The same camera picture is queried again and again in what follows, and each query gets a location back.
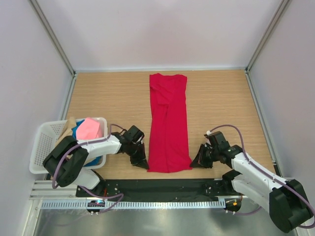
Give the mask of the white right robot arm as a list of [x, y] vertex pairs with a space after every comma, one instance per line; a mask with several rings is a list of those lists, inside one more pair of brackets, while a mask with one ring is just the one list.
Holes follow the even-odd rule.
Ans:
[[300, 182], [270, 172], [252, 159], [243, 147], [231, 146], [219, 131], [207, 131], [204, 136], [207, 142], [200, 145], [190, 167], [212, 168], [216, 161], [230, 167], [231, 170], [222, 176], [224, 188], [256, 202], [284, 233], [314, 217]]

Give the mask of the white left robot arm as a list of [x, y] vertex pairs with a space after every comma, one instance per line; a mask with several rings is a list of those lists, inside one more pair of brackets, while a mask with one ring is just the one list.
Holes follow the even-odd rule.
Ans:
[[64, 137], [43, 161], [44, 168], [53, 178], [52, 188], [75, 184], [77, 197], [105, 197], [106, 181], [96, 171], [87, 169], [86, 163], [99, 156], [124, 153], [129, 156], [131, 165], [147, 170], [144, 137], [135, 125], [92, 140]]

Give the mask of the red polo shirt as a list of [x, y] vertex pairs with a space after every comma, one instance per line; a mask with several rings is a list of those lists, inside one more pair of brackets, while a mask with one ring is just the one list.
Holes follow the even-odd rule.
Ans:
[[148, 172], [190, 170], [186, 87], [184, 75], [150, 75], [152, 124]]

